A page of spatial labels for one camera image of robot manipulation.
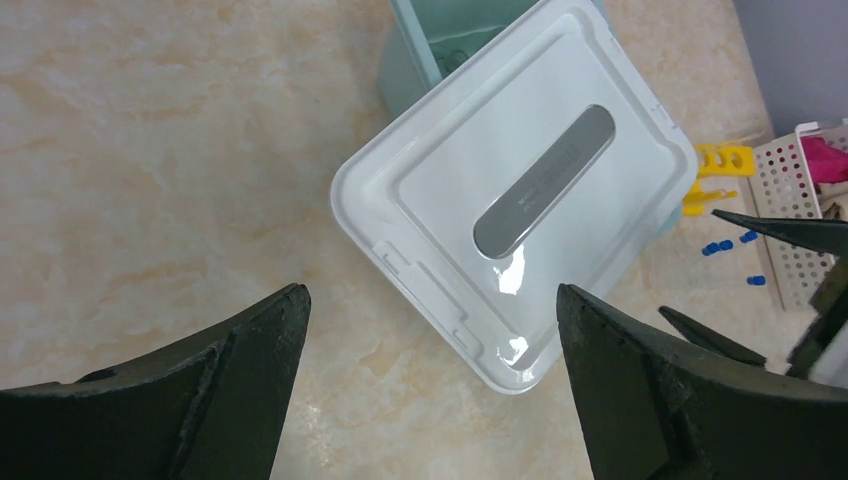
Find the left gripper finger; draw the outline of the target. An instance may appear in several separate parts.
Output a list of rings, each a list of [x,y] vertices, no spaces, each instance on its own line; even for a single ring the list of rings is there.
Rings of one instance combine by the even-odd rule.
[[[306,340],[291,284],[181,340],[72,383],[1,393],[5,479],[266,479]]]

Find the white plastic lid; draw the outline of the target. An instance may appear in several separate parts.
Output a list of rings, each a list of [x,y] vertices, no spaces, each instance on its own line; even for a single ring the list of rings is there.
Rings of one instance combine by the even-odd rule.
[[[340,227],[491,389],[557,361],[693,184],[692,144],[589,1],[542,1],[336,173]]]

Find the yellow test tube rack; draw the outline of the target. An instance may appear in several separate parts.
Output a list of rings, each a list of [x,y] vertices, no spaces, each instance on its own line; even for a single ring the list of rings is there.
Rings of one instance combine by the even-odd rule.
[[[705,191],[702,181],[713,177],[751,177],[756,173],[752,147],[739,144],[700,144],[695,146],[698,155],[696,180],[682,201],[683,216],[701,216],[710,203],[735,198],[735,190]]]

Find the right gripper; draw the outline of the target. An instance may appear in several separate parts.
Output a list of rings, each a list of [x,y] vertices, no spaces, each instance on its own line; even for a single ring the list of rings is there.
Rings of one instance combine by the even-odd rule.
[[[675,309],[658,312],[692,344],[561,285],[558,327],[593,476],[845,478],[847,223],[711,214],[839,257],[810,300],[816,318],[784,376],[758,368],[763,355]]]

